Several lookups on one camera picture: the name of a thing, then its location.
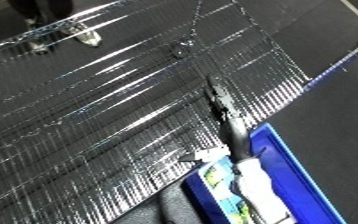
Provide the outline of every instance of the blue bin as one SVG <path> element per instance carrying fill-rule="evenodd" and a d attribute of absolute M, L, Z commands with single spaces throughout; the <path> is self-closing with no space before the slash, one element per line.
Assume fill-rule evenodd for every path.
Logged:
<path fill-rule="evenodd" d="M 298 223 L 346 223 L 269 124 L 253 131 L 251 141 L 253 154 L 265 149 L 260 158 L 262 167 L 272 179 L 276 195 L 287 205 Z M 230 160 L 225 157 L 217 163 L 223 170 L 228 171 L 225 182 L 229 183 L 234 178 L 229 171 L 232 166 Z M 207 170 L 217 163 L 208 163 L 195 170 L 186 178 L 185 184 L 211 223 L 233 224 L 235 221 L 230 218 L 230 214 L 238 209 L 236 204 L 240 198 L 233 195 L 228 199 L 218 200 L 213 196 L 214 193 L 205 178 Z"/>

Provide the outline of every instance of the jeans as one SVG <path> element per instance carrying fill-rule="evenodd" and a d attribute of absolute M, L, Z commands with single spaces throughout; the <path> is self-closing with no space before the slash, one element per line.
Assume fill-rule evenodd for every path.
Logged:
<path fill-rule="evenodd" d="M 8 0 L 10 5 L 26 19 L 34 19 L 41 15 L 36 0 Z M 72 0 L 48 0 L 49 9 L 56 19 L 65 19 L 73 11 Z"/>

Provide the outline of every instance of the tool handle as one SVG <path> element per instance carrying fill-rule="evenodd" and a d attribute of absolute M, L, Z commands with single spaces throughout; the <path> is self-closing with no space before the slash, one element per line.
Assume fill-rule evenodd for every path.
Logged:
<path fill-rule="evenodd" d="M 243 118 L 229 119 L 224 125 L 227 127 L 226 141 L 233 163 L 238 163 L 250 158 L 249 149 L 251 140 Z"/>
<path fill-rule="evenodd" d="M 239 195 L 251 204 L 264 223 L 296 223 L 287 206 L 274 193 L 272 181 L 258 158 L 243 160 L 235 168 L 239 171 L 235 179 Z"/>

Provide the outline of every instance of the dark floor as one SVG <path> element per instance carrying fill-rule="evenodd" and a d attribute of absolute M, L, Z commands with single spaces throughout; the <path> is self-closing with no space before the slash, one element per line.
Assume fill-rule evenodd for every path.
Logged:
<path fill-rule="evenodd" d="M 358 41 L 358 18 L 339 0 L 241 2 L 310 77 L 317 76 Z M 84 8 L 88 4 L 79 2 Z M 0 40 L 22 31 L 24 26 L 15 12 L 0 11 Z M 345 220 L 358 224 L 358 59 L 268 121 Z M 174 192 L 171 197 L 180 195 L 177 188 L 170 192 Z M 163 195 L 117 223 L 159 223 L 162 208 L 158 202 L 176 201 L 178 207 L 185 204 L 180 196 L 172 200 Z M 186 219 L 183 223 L 189 223 L 189 216 L 197 219 L 189 209 L 176 212 L 176 223 Z"/>

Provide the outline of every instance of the sneaker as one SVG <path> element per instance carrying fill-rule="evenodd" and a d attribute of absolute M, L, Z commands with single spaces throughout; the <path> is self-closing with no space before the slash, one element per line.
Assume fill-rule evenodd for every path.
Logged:
<path fill-rule="evenodd" d="M 35 17 L 34 19 L 26 19 L 25 22 L 30 32 L 46 25 L 45 18 L 41 15 Z M 34 39 L 30 40 L 28 44 L 31 50 L 36 52 L 37 54 L 45 54 L 49 51 L 47 47 L 47 42 L 47 37 L 43 35 L 35 37 Z"/>
<path fill-rule="evenodd" d="M 79 42 L 90 46 L 99 47 L 102 42 L 100 35 L 80 22 L 72 23 L 71 26 L 60 29 L 60 32 L 68 36 L 74 36 Z"/>

